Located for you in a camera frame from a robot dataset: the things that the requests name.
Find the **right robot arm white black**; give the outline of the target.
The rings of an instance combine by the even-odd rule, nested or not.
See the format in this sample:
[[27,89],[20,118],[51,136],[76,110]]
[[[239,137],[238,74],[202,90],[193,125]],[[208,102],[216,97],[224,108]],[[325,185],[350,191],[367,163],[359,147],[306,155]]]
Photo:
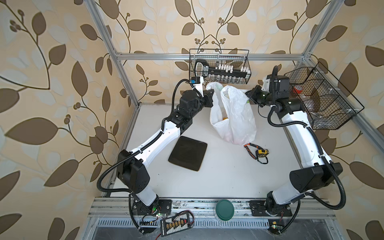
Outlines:
[[[305,106],[299,98],[292,98],[290,79],[278,74],[278,66],[264,80],[262,86],[256,86],[246,93],[255,104],[270,108],[267,115],[269,125],[286,128],[299,152],[301,169],[290,172],[289,181],[277,190],[268,193],[265,211],[278,215],[284,207],[306,196],[312,197],[331,210],[342,209],[347,202],[346,190],[339,178],[343,167],[332,159],[322,147],[312,129],[305,112]],[[327,187],[335,182],[340,192],[340,201],[331,205],[314,194],[315,190]]]

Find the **black tool in basket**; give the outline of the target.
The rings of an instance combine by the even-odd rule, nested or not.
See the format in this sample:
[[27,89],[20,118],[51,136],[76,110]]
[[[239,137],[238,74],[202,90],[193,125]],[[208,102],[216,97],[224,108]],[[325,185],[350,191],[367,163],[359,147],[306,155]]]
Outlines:
[[241,67],[237,70],[232,65],[214,65],[211,67],[206,60],[196,60],[192,70],[195,76],[207,77],[228,77],[228,78],[244,78],[247,79],[251,76],[251,71],[247,67]]

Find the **black square tray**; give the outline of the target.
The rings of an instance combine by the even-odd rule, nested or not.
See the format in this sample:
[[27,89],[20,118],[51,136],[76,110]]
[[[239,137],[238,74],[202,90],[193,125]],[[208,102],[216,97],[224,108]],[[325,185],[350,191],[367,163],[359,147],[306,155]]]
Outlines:
[[188,137],[179,137],[168,162],[195,172],[200,170],[208,144]]

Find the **green round lid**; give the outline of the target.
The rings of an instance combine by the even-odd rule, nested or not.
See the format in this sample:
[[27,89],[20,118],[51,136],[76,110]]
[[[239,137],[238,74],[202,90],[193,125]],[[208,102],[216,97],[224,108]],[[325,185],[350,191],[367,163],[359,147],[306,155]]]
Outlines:
[[227,199],[219,200],[215,205],[215,217],[219,221],[229,221],[235,214],[234,205]]

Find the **small circuit board right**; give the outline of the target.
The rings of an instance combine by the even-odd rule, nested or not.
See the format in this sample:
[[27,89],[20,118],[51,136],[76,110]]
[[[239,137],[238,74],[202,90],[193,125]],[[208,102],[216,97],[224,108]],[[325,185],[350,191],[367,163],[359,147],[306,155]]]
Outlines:
[[280,235],[280,231],[284,228],[284,224],[281,222],[276,222],[274,220],[269,220],[268,231],[273,235]]

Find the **white plastic bag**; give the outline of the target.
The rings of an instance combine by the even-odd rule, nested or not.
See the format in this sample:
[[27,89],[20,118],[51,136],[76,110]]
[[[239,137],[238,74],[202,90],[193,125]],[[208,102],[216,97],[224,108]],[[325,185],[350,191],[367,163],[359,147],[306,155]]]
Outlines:
[[245,145],[256,138],[257,127],[246,90],[220,83],[208,83],[213,90],[210,123],[219,136],[233,145]]

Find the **yellow black tape measure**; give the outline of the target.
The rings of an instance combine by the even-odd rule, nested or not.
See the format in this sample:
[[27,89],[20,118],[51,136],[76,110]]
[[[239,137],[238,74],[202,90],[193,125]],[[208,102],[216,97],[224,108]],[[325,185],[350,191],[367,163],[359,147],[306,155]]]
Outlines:
[[[253,153],[249,147],[253,147],[256,149],[256,151]],[[248,144],[245,144],[244,145],[244,148],[247,150],[248,154],[254,159],[256,160],[257,162],[259,162],[260,164],[263,164],[263,165],[266,165],[269,163],[269,160],[268,160],[268,154],[269,154],[269,151],[262,148],[261,146],[259,145],[256,145],[256,144],[253,144],[253,143],[248,143]]]

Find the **black charging board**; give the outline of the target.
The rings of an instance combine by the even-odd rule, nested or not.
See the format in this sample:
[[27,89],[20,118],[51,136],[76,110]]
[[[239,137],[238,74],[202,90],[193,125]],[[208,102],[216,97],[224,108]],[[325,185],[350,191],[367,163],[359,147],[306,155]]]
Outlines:
[[164,219],[161,220],[161,237],[166,237],[175,233],[183,232],[189,230],[193,225],[189,220],[181,218],[179,220]]

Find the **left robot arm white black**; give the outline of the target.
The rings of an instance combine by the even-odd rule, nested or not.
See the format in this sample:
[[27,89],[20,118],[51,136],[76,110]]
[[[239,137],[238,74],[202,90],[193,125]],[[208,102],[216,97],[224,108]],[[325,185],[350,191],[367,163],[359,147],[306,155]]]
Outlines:
[[[153,136],[130,152],[126,150],[120,152],[123,158],[99,176],[97,181],[99,191],[126,192],[147,207],[155,204],[158,195],[149,187],[150,175],[147,167],[170,142],[180,137],[192,125],[193,117],[203,108],[213,106],[214,90],[203,90],[203,77],[183,79],[177,86],[183,82],[188,83],[192,89],[182,94],[176,107],[172,106],[170,115],[162,120],[161,128]],[[125,188],[107,189],[102,186],[104,178],[114,169],[117,169],[117,177],[126,186]]]

